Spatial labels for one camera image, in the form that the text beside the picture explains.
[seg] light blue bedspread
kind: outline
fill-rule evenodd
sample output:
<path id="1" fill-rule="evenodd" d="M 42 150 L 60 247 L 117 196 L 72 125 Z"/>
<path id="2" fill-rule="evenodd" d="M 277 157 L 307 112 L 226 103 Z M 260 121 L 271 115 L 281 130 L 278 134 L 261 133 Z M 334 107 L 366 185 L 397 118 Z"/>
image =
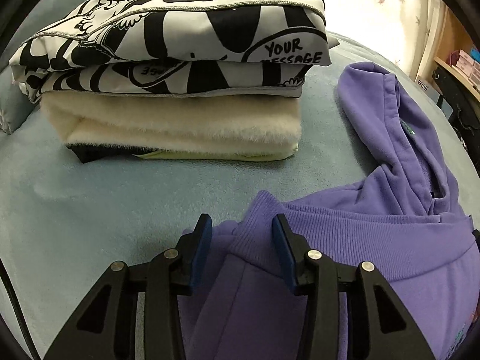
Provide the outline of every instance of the light blue bedspread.
<path id="1" fill-rule="evenodd" d="M 153 258 L 175 245 L 202 212 L 214 223 L 240 220 L 258 190 L 291 200 L 371 172 L 375 161 L 340 109 L 335 90 L 352 62 L 368 59 L 398 75 L 436 126 L 447 165 L 459 181 L 460 202 L 480 223 L 480 180 L 441 111 L 394 64 L 338 38 L 332 66 L 315 66 L 307 75 L 303 137 L 299 152 L 285 161 L 111 158 L 81 164 L 39 111 L 13 135 L 0 137 L 0 255 L 42 356 L 112 261 Z M 0 310 L 20 338 L 3 288 Z"/>

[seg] stack of folded clothes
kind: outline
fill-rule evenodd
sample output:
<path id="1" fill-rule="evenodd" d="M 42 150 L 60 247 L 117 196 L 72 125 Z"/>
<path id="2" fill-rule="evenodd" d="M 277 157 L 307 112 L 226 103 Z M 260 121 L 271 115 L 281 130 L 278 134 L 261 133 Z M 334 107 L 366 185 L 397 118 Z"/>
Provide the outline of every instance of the stack of folded clothes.
<path id="1" fill-rule="evenodd" d="M 330 64 L 323 0 L 89 0 L 10 60 L 82 162 L 284 159 L 305 73 Z"/>

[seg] ribbed hem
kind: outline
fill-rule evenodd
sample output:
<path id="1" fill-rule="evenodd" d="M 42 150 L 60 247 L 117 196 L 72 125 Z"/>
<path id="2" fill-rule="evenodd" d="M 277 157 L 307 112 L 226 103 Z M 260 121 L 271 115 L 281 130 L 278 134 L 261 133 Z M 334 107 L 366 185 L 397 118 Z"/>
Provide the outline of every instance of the ribbed hem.
<path id="1" fill-rule="evenodd" d="M 292 230 L 303 235 L 313 249 L 352 266 L 371 261 L 389 281 L 451 263 L 475 243 L 473 223 L 467 216 L 449 216 L 443 222 L 440 215 L 356 214 L 281 203 L 261 191 L 235 230 L 230 252 L 277 276 L 280 267 L 271 237 L 277 214 L 285 214 Z"/>

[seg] black and white patterned fabric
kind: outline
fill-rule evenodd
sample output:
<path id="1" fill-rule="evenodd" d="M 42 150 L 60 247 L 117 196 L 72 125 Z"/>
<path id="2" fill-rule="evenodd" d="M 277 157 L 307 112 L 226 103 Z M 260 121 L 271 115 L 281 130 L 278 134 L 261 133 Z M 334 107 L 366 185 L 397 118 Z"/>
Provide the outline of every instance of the black and white patterned fabric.
<path id="1" fill-rule="evenodd" d="M 323 0 L 89 0 L 26 40 L 10 65 L 33 102 L 63 89 L 288 95 L 305 66 L 330 64 L 324 9 Z"/>

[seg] white fur garment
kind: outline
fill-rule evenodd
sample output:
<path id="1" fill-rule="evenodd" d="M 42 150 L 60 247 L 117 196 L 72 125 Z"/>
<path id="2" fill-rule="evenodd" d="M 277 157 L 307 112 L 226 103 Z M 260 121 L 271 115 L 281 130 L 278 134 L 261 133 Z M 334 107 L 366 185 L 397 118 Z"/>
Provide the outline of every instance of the white fur garment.
<path id="1" fill-rule="evenodd" d="M 50 91 L 41 110 L 65 144 L 222 155 L 295 152 L 299 100 L 270 95 L 158 98 Z"/>

